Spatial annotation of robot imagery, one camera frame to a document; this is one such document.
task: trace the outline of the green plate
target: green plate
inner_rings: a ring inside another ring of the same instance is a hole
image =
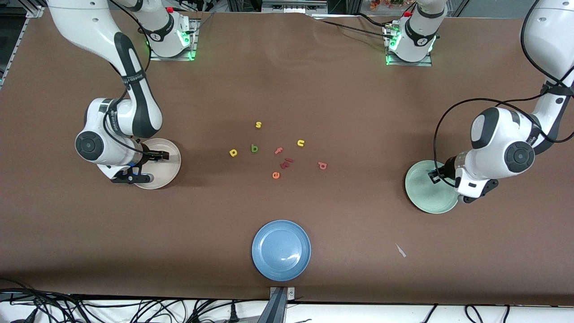
[[[459,195],[453,187],[443,181],[433,184],[428,173],[434,169],[435,163],[432,160],[423,160],[414,164],[406,173],[406,195],[424,212],[445,213],[455,207],[459,201]]]

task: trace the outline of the grey circular joint cover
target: grey circular joint cover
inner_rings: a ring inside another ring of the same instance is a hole
[[[524,141],[515,141],[505,152],[505,163],[508,170],[520,173],[527,170],[534,162],[534,149]]]
[[[76,138],[76,151],[84,159],[93,161],[104,151],[104,143],[97,133],[84,131]]]

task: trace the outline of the brown tabletop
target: brown tabletop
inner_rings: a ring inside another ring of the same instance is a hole
[[[145,61],[134,22],[114,17]],[[75,152],[87,105],[120,96],[122,83],[46,12],[0,91],[0,274],[65,293],[265,298],[277,283],[254,267],[251,242],[287,219],[312,243],[308,268],[287,283],[304,300],[571,305],[571,143],[446,214],[418,210],[404,192],[449,106],[538,92],[544,78],[520,50],[520,25],[446,19],[433,67],[398,67],[385,65],[377,36],[301,14],[215,14],[195,61],[149,67],[164,116],[156,137],[174,141],[183,163],[169,186],[146,191],[110,183]],[[489,106],[448,116],[440,160],[470,149],[470,123]],[[573,128],[567,112],[560,137]],[[295,162],[281,170],[286,157]]]

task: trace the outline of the white floor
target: white floor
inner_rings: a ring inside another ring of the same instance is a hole
[[[88,303],[98,305],[116,305],[138,303],[139,301],[89,301]],[[187,313],[191,313],[194,301],[185,301]],[[237,315],[239,318],[257,317],[263,311],[266,302],[254,301],[238,303],[236,305]],[[18,319],[26,318],[33,310],[33,306],[10,305],[8,302],[0,303],[0,323],[8,323]],[[355,322],[377,322],[377,323],[420,323],[422,322],[431,305],[289,305],[285,323],[297,323],[309,320],[309,323],[355,323]],[[506,308],[503,306],[477,306],[484,323],[502,322]],[[122,308],[90,308],[92,314],[98,316],[104,322],[110,323],[128,323],[132,319],[138,306]],[[144,322],[151,317],[160,307],[148,311],[138,322]],[[184,306],[177,303],[170,306],[169,309],[174,313],[176,321],[181,323],[185,313]],[[52,312],[58,319],[61,314],[57,311]],[[478,318],[470,311],[471,317],[477,323]],[[200,319],[204,322],[213,320],[215,322],[225,322],[230,316],[230,307],[225,306],[213,310]],[[168,316],[159,316],[152,322],[170,323]],[[438,322],[469,322],[464,314],[464,306],[439,306],[432,314],[429,323]],[[571,307],[532,307],[532,306],[513,306],[510,308],[510,314],[507,323],[572,323],[574,322],[574,309]],[[38,313],[36,323],[49,323],[46,315]]]

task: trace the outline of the white scrap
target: white scrap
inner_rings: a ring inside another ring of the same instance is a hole
[[[401,247],[398,246],[398,244],[395,244],[398,248],[398,251],[402,254],[402,257],[405,258],[406,257],[406,253],[401,249]]]

